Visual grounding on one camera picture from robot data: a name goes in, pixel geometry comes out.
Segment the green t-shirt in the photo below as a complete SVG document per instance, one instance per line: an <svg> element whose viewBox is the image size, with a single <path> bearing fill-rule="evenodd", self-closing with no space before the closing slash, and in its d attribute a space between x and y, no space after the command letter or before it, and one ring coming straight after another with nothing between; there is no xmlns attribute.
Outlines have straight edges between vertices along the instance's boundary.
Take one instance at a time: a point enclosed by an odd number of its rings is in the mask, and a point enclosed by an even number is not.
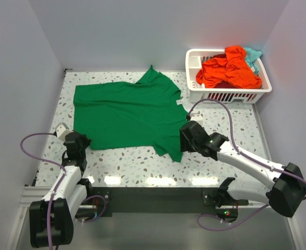
<svg viewBox="0 0 306 250"><path fill-rule="evenodd" d="M181 162L187 112L180 100L179 87L153 67L136 83L77 85L74 130L91 140L92 150L151 146Z"/></svg>

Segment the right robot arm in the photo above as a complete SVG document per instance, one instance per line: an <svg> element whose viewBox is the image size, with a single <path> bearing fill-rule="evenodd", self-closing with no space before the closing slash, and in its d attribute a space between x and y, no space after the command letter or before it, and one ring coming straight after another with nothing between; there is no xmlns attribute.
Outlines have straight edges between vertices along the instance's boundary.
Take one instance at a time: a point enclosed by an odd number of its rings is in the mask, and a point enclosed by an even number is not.
<svg viewBox="0 0 306 250"><path fill-rule="evenodd" d="M248 200L268 204L278 214L291 218L306 197L306 184L300 168L261 158L237 146L217 132L207 134L196 121L181 127L180 149L229 164L255 178L254 182L226 178L212 195L218 207Z"/></svg>

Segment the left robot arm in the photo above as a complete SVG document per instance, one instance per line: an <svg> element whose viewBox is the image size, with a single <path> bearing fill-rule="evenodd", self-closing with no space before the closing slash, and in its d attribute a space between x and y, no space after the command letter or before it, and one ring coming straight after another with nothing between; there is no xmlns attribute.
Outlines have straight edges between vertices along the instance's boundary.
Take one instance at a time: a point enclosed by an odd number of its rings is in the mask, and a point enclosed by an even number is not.
<svg viewBox="0 0 306 250"><path fill-rule="evenodd" d="M59 176L50 191L29 207L30 243L33 248L68 245L74 235L74 218L81 204L93 201L94 192L83 174L86 148L91 140L78 132L64 136L65 152Z"/></svg>

